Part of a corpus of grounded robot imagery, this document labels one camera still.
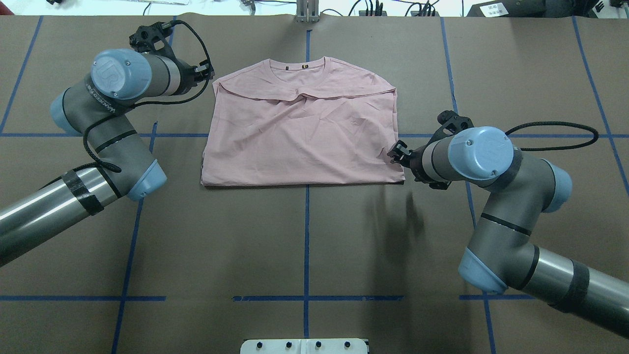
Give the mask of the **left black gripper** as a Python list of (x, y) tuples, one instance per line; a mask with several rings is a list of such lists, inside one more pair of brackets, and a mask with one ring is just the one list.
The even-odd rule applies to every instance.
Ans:
[(198, 83), (209, 81), (214, 78), (215, 72), (209, 59), (205, 59), (198, 65), (190, 65), (183, 60), (176, 59), (175, 64), (180, 73), (180, 84), (175, 95), (183, 95), (191, 88), (197, 87)]

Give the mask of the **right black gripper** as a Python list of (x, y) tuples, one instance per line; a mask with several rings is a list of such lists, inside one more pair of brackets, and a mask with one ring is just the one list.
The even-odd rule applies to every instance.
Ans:
[(423, 147), (409, 150), (404, 141), (398, 140), (393, 144), (387, 156), (391, 164), (409, 165), (408, 168), (413, 173), (415, 181), (427, 184), (433, 190), (447, 190), (451, 181), (442, 181), (430, 177), (427, 169), (424, 167), (423, 157), (427, 148), (428, 145), (424, 145)]

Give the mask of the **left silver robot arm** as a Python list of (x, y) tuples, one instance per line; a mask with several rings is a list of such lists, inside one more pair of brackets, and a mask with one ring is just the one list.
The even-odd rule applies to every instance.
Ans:
[(162, 187), (166, 173), (126, 114), (207, 85), (213, 76), (209, 57), (189, 65), (168, 46), (97, 54), (90, 73), (50, 106), (56, 125), (82, 139), (91, 161), (1, 211), (2, 266), (122, 197), (140, 200)]

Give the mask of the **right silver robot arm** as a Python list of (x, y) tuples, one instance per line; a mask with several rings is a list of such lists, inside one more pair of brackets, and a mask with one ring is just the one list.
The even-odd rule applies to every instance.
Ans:
[(496, 127), (470, 127), (416, 150), (397, 141), (387, 155), (416, 181), (436, 188), (466, 181), (489, 191), (458, 267), (466, 282), (494, 295), (522, 291), (627, 338), (627, 282), (530, 241), (540, 215), (571, 196), (565, 170), (523, 152)]

